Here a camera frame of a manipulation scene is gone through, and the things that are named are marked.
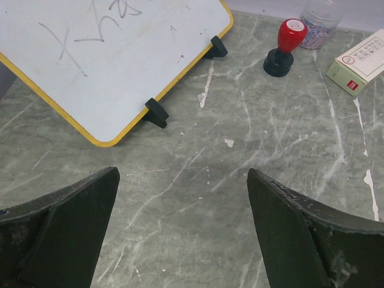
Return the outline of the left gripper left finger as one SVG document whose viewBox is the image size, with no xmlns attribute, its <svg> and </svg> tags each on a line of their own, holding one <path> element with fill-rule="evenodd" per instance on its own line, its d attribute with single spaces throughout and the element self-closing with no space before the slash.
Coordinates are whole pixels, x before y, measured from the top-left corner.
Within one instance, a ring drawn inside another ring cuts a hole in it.
<svg viewBox="0 0 384 288">
<path fill-rule="evenodd" d="M 1 287 L 90 287 L 118 190 L 116 167 L 1 210 Z"/>
</svg>

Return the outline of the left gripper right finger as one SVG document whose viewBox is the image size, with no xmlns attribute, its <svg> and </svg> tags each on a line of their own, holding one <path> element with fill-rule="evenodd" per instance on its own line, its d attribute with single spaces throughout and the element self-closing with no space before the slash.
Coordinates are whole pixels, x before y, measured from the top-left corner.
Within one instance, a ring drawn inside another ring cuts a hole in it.
<svg viewBox="0 0 384 288">
<path fill-rule="evenodd" d="M 383 223 L 250 169 L 248 195 L 271 287 L 382 287 Z"/>
</svg>

